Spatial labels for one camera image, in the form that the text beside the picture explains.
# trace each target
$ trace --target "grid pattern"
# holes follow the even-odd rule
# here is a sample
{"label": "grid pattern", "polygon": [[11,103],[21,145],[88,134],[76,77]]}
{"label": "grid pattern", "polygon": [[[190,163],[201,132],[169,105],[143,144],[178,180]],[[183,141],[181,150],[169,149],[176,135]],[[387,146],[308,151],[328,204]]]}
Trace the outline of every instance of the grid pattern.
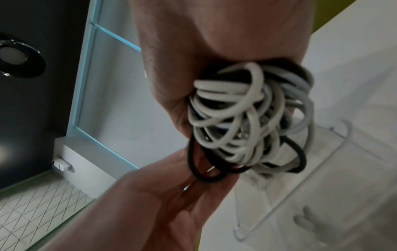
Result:
{"label": "grid pattern", "polygon": [[24,251],[92,198],[50,172],[0,194],[0,251]]}

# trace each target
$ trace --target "glass panel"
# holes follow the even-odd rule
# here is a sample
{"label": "glass panel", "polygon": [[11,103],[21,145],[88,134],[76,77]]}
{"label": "glass panel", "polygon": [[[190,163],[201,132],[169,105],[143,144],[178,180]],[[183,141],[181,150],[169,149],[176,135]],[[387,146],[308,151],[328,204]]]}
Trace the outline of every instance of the glass panel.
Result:
{"label": "glass panel", "polygon": [[138,31],[128,0],[103,0],[98,24],[139,46]]}
{"label": "glass panel", "polygon": [[78,127],[134,165],[186,145],[151,95],[141,54],[97,30]]}

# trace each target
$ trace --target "black panel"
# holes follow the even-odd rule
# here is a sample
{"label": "black panel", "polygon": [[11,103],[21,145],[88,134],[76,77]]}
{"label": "black panel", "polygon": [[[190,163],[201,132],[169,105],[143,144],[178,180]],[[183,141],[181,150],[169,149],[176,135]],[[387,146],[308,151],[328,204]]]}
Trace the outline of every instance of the black panel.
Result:
{"label": "black panel", "polygon": [[39,50],[46,71],[0,76],[0,188],[51,168],[66,135],[89,0],[0,1],[0,32]]}

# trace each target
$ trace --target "skin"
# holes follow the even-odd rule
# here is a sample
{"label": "skin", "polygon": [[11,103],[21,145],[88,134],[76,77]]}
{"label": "skin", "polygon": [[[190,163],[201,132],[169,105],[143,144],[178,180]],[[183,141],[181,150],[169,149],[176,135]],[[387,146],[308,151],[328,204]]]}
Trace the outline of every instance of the skin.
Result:
{"label": "skin", "polygon": [[[186,137],[191,135],[186,97],[204,69],[275,57],[300,63],[313,21],[312,0],[130,3],[153,96]],[[211,167],[199,147],[194,160],[202,172]],[[180,150],[125,175],[47,250],[192,251],[237,180],[230,175],[216,184],[196,181]]]}

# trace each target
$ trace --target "transparent plastic box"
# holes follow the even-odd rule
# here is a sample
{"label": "transparent plastic box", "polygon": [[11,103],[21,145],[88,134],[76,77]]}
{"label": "transparent plastic box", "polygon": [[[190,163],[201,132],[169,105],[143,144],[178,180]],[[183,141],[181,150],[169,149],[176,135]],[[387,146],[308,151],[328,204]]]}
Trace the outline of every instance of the transparent plastic box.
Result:
{"label": "transparent plastic box", "polygon": [[298,175],[243,175],[236,240],[258,251],[397,250],[397,152],[342,120],[316,128],[307,157]]}

